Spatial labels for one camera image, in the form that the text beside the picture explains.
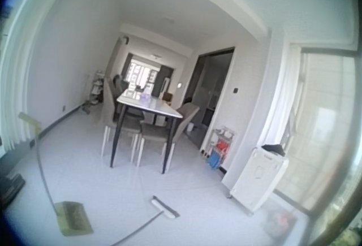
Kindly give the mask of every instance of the mop handle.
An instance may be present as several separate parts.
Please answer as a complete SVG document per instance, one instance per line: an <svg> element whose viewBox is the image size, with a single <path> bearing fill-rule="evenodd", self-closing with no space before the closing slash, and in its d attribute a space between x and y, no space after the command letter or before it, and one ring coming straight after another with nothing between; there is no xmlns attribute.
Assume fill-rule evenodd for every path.
<svg viewBox="0 0 362 246"><path fill-rule="evenodd" d="M34 132L35 132L35 152L36 152L36 159L38 160L38 165L39 165L41 180L43 181L43 185L44 185L46 194L47 194L47 196L48 196L48 198L49 198L49 201L50 201L50 203L51 203L51 206L53 207L53 210L54 210L54 212L55 212L55 215L58 215L58 212L57 212L57 210L56 210L56 208L55 208L53 199L51 198L48 185L46 184L45 175L44 175L44 170L43 170L43 166L42 166L41 160L40 160L38 134L39 134L39 132L41 131L41 123L38 122L37 120L33 119L33 118L30 117L29 115L23 113L23 112L20 112L20 113L19 113L19 118L34 127Z"/></svg>
<svg viewBox="0 0 362 246"><path fill-rule="evenodd" d="M127 235L126 237L124 237L123 239L117 241L116 243L112 244L111 246L116 246L116 245L121 245L122 243L126 242L128 239L130 239L131 237L133 237L134 235L136 235L138 232L140 232L142 229L146 228L147 225L151 224L151 222L153 222L155 219L157 219L159 216L161 216L163 214L163 211L157 213L154 217L152 217L151 219L149 219L146 223L144 223L142 226L140 226L139 228L137 228L135 231L133 231L132 233L130 233L129 235Z"/></svg>

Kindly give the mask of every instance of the white table top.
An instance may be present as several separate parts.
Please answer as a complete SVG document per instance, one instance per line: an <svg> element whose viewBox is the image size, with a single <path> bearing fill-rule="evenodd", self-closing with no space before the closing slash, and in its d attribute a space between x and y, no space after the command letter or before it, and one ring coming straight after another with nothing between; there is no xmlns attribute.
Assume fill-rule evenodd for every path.
<svg viewBox="0 0 362 246"><path fill-rule="evenodd" d="M182 118L182 115L170 107L165 101L142 94L135 90L126 89L117 101L128 106L134 106L144 111L151 111L159 115L167 115L176 118Z"/></svg>

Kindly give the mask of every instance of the ceiling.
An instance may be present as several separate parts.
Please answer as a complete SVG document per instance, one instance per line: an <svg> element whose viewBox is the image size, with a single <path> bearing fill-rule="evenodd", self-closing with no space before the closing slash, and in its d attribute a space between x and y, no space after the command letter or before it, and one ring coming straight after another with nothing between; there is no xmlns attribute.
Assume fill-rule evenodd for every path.
<svg viewBox="0 0 362 246"><path fill-rule="evenodd" d="M163 48L150 41L143 40L135 36L129 36L130 43L128 49L130 53L138 55L139 57L157 62L162 65L167 65L171 68L182 68L187 60L187 57L175 53L169 49ZM151 55L159 55L160 59L155 60Z"/></svg>
<svg viewBox="0 0 362 246"><path fill-rule="evenodd" d="M269 28L283 27L293 42L340 42L355 38L354 0L243 0Z"/></svg>
<svg viewBox="0 0 362 246"><path fill-rule="evenodd" d="M190 48L224 34L251 36L209 0L120 0L122 22L130 23Z"/></svg>

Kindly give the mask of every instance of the shelving unit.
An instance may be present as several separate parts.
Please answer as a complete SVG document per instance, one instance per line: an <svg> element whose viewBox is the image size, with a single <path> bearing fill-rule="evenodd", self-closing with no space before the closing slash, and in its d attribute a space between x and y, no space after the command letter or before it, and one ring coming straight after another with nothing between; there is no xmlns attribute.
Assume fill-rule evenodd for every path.
<svg viewBox="0 0 362 246"><path fill-rule="evenodd" d="M103 90L104 77L105 74L100 70L96 71L94 74L92 89L90 90L90 95L88 97L88 101L91 105L96 105L99 103L98 95L100 95Z"/></svg>
<svg viewBox="0 0 362 246"><path fill-rule="evenodd" d="M234 132L226 127L212 130L203 157L213 169L217 169L227 157L234 136Z"/></svg>

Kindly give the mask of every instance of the floor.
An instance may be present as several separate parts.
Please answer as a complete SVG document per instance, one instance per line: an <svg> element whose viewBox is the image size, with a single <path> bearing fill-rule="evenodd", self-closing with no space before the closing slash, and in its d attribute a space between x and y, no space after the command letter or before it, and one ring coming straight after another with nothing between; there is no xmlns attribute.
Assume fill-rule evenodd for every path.
<svg viewBox="0 0 362 246"><path fill-rule="evenodd" d="M194 127L190 132L185 131L185 134L192 141L192 143L195 144L196 147L200 149L202 146L202 142L204 142L204 138L206 136L207 131L208 127L201 124L198 127Z"/></svg>
<svg viewBox="0 0 362 246"><path fill-rule="evenodd" d="M54 202L84 204L94 229L91 235L64 237L46 198L32 150L19 162L26 185L5 216L26 245L112 245L157 213L153 195L180 217L158 218L123 245L238 245L269 246L263 231L268 212L249 217L221 184L198 149L183 136L176 146L167 174L161 175L162 144L147 143L141 166L130 163L130 142L122 136L113 169L109 168L111 142L100 157L104 127L100 107L91 115L76 112L42 140L40 153Z"/></svg>

